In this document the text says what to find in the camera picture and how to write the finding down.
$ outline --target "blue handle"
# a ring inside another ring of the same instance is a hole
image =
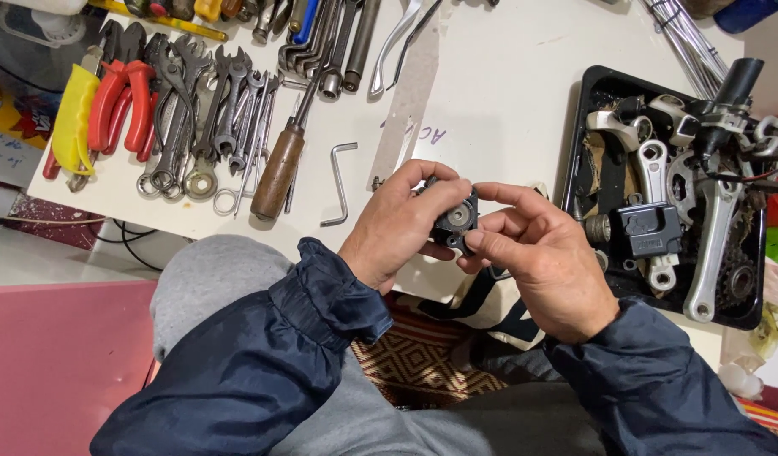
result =
[[[304,45],[310,37],[310,29],[313,27],[313,16],[316,16],[316,7],[318,0],[308,0],[305,10],[305,19],[302,21],[302,30],[293,34],[293,43]]]

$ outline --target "red-handled pliers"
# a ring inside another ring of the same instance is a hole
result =
[[[121,130],[127,107],[124,107],[123,115],[113,111],[120,107],[117,103],[128,84],[130,84],[133,101],[133,116],[131,128],[125,138],[125,147],[131,152],[140,152],[143,149],[152,124],[149,82],[155,77],[155,69],[141,60],[146,42],[147,32],[144,31],[144,27],[138,22],[133,22],[121,35],[120,49],[116,58],[110,65],[102,63],[105,76],[96,90],[90,108],[89,149],[107,151],[111,146],[111,128]]]

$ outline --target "yellow pencil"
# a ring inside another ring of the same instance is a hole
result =
[[[122,16],[138,19],[127,10],[127,6],[120,2],[113,2],[112,0],[88,0],[88,4],[120,14]],[[147,17],[144,19],[156,24],[176,28],[177,30],[183,30],[184,32],[194,33],[195,35],[205,36],[206,38],[212,38],[212,40],[217,40],[221,43],[229,40],[229,36],[219,30],[203,27],[202,25],[186,22],[185,20],[173,19],[171,17]]]

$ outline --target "navy blue jacket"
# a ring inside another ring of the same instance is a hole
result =
[[[172,348],[148,388],[90,442],[95,456],[265,454],[330,398],[354,337],[391,325],[377,291],[315,239],[268,291],[238,299]],[[627,455],[778,455],[778,438],[741,415],[688,336],[624,299],[586,344],[546,352],[583,407]]]

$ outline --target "yellow plastic handle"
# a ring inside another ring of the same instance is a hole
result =
[[[223,0],[197,0],[194,3],[194,14],[206,22],[214,23],[220,18],[220,5]]]
[[[74,65],[54,123],[51,137],[54,158],[60,166],[75,174],[92,175],[95,172],[87,153],[87,125],[96,88],[99,88],[99,78]],[[85,171],[80,171],[80,163],[85,165]]]

